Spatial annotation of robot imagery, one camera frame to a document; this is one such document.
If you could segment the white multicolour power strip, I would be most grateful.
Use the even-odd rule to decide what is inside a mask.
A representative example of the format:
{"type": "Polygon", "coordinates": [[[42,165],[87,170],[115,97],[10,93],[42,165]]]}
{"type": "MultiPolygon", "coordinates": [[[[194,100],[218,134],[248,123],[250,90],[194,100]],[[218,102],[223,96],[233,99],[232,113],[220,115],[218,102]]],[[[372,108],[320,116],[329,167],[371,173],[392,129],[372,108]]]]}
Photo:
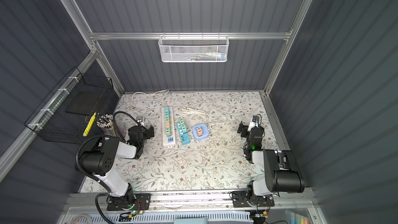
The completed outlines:
{"type": "Polygon", "coordinates": [[[175,121],[174,121],[174,111],[173,111],[173,107],[172,106],[168,106],[168,108],[170,109],[170,120],[171,120],[171,124],[172,127],[170,127],[171,131],[172,131],[172,135],[170,137],[167,137],[166,133],[165,133],[165,107],[163,107],[161,109],[161,120],[162,120],[162,143],[163,143],[163,147],[165,148],[174,148],[176,146],[176,132],[175,132],[175,121]]]}

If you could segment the teal power strip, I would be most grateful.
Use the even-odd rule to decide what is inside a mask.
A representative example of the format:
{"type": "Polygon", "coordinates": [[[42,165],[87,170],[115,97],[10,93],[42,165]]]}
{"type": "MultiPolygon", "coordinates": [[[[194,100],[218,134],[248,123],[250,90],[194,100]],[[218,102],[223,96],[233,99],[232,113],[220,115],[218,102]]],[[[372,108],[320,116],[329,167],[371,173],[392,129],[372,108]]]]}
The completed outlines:
{"type": "Polygon", "coordinates": [[[190,138],[188,136],[188,132],[183,133],[180,126],[181,126],[181,124],[178,121],[176,123],[176,127],[177,127],[177,132],[180,136],[181,143],[182,143],[182,145],[188,145],[188,144],[190,144],[190,138]]]}

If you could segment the blue square power socket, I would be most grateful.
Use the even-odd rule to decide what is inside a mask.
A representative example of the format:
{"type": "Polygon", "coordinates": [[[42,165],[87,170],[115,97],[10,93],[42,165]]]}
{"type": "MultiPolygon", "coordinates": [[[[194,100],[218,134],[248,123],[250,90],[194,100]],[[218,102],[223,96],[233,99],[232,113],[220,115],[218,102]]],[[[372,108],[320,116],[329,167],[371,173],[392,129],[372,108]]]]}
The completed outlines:
{"type": "Polygon", "coordinates": [[[197,141],[204,140],[204,139],[209,137],[209,129],[208,129],[207,125],[204,124],[204,123],[194,125],[192,127],[192,133],[194,135],[195,140],[197,140],[197,141]],[[201,127],[203,129],[204,135],[202,137],[198,137],[198,135],[197,135],[197,127],[201,127]]]}

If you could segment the brown pink plug cube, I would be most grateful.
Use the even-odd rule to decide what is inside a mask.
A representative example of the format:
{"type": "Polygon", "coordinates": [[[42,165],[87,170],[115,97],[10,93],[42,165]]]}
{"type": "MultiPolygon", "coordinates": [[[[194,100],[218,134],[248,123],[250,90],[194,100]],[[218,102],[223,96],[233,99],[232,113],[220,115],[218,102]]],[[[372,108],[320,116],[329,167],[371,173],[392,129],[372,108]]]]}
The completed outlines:
{"type": "Polygon", "coordinates": [[[197,135],[198,137],[202,137],[204,135],[203,129],[201,127],[197,127],[197,135]]]}

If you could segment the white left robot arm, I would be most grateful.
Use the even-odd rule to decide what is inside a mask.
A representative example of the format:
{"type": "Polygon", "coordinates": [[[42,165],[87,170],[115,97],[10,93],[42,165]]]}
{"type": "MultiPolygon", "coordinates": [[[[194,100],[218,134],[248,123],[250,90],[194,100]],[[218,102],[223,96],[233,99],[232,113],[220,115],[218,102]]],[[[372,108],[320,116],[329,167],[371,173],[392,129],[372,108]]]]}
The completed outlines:
{"type": "Polygon", "coordinates": [[[154,127],[145,127],[142,121],[123,111],[101,117],[99,123],[109,124],[115,129],[116,135],[97,135],[84,141],[76,152],[75,168],[86,177],[97,181],[109,196],[133,198],[132,186],[114,168],[115,159],[139,159],[145,142],[154,137],[154,127]],[[135,123],[135,126],[127,130],[128,140],[125,140],[122,129],[116,124],[116,116],[120,114],[135,123]]]}

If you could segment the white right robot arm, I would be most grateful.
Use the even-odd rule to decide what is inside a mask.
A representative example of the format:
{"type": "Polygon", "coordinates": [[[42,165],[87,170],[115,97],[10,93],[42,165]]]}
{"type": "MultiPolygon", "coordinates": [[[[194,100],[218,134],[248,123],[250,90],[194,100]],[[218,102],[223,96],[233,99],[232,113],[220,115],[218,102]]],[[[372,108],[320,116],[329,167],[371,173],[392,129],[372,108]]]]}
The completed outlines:
{"type": "Polygon", "coordinates": [[[263,166],[263,174],[250,181],[247,198],[266,197],[280,192],[303,193],[305,181],[296,157],[291,150],[263,149],[264,129],[259,123],[251,122],[238,126],[237,133],[245,138],[243,153],[250,164],[263,166]]]}

